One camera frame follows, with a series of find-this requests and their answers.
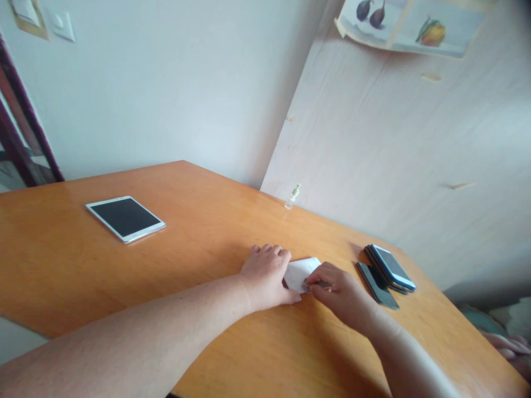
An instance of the tablet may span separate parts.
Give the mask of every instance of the tablet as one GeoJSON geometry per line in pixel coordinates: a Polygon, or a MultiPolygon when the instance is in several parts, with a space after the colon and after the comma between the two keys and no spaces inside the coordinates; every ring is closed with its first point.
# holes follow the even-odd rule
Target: tablet
{"type": "Polygon", "coordinates": [[[131,196],[89,203],[86,207],[123,243],[131,243],[166,226],[131,196]]]}

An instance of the small glass bottle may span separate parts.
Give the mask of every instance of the small glass bottle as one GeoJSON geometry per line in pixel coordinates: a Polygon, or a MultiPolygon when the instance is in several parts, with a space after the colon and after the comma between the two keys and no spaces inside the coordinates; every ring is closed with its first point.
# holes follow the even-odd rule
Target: small glass bottle
{"type": "Polygon", "coordinates": [[[292,192],[291,192],[291,196],[289,197],[288,201],[286,202],[286,204],[284,205],[284,207],[286,209],[291,209],[293,207],[293,203],[295,203],[295,199],[297,198],[297,195],[299,194],[299,190],[300,190],[300,184],[297,184],[297,188],[295,188],[292,192]]]}

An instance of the hand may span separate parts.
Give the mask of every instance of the hand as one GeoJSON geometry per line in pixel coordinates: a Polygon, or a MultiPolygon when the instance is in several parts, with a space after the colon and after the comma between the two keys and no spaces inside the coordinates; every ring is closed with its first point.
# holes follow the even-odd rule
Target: hand
{"type": "Polygon", "coordinates": [[[496,348],[507,360],[512,360],[518,355],[531,355],[531,349],[527,341],[520,336],[507,337],[495,333],[480,331],[483,336],[496,348]]]}
{"type": "Polygon", "coordinates": [[[352,275],[334,264],[322,263],[308,276],[306,283],[317,300],[332,310],[345,325],[367,336],[372,325],[388,315],[378,306],[352,275]],[[330,284],[323,288],[315,283],[330,284]]]}
{"type": "Polygon", "coordinates": [[[301,300],[295,290],[282,286],[291,253],[279,245],[262,248],[254,245],[239,277],[249,295],[251,311],[267,310],[281,304],[293,304],[301,300]]]}

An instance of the wooden table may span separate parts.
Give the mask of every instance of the wooden table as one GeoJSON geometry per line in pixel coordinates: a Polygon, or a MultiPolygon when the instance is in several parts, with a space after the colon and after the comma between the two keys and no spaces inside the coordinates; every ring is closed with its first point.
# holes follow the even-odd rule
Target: wooden table
{"type": "MultiPolygon", "coordinates": [[[[184,161],[0,195],[1,312],[56,337],[148,300],[237,273],[253,244],[280,244],[360,279],[369,243],[419,286],[391,314],[464,396],[528,397],[529,385],[398,248],[184,161]],[[84,204],[131,195],[167,223],[121,243],[84,204]]],[[[183,397],[389,394],[368,340],[309,295],[237,322],[174,390],[183,397]]]]}

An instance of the left hand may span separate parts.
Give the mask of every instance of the left hand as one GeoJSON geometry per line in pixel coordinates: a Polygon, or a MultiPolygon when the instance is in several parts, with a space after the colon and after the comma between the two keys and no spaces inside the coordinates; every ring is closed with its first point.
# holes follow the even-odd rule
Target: left hand
{"type": "Polygon", "coordinates": [[[290,259],[291,253],[279,245],[265,244],[262,248],[254,245],[251,248],[238,276],[249,295],[252,312],[301,301],[299,293],[282,286],[290,259]]]}

